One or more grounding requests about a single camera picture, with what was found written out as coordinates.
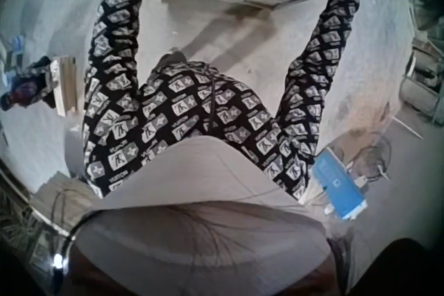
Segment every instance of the person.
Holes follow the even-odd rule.
[[[28,107],[43,100],[51,109],[56,107],[51,79],[51,59],[41,57],[26,70],[14,77],[11,89],[0,97],[0,107],[8,111],[15,105]]]
[[[99,6],[83,141],[101,198],[62,247],[61,295],[346,294],[349,242],[328,239],[294,197],[360,0],[328,0],[275,118],[245,84],[177,50],[138,89],[141,1]]]
[[[314,164],[325,96],[360,0],[328,0],[307,48],[289,67],[276,117],[247,85],[177,50],[162,57],[139,89],[141,3],[103,0],[99,6],[85,75],[88,184],[104,197],[184,139],[208,141],[207,150],[211,137],[300,198]]]

